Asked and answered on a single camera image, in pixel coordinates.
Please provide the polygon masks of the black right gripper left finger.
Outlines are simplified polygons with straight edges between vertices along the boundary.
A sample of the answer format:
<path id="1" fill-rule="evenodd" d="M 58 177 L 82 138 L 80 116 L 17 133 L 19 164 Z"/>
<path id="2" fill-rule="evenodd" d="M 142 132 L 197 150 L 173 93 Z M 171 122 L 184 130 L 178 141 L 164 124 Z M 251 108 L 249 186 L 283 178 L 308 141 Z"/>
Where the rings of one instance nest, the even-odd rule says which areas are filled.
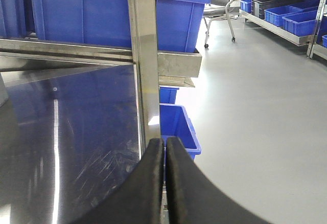
<path id="1" fill-rule="evenodd" d="M 164 141 L 154 138 L 126 180 L 74 223 L 160 223 Z"/>

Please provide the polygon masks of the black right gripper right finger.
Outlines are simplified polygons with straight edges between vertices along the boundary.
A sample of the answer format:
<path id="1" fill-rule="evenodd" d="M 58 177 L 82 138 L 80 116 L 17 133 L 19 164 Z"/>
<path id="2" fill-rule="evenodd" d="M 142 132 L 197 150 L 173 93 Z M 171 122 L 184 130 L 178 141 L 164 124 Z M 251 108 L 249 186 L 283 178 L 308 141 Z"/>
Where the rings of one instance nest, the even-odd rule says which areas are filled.
<path id="1" fill-rule="evenodd" d="M 166 180 L 170 223 L 267 223 L 218 189 L 177 137 L 167 139 Z"/>

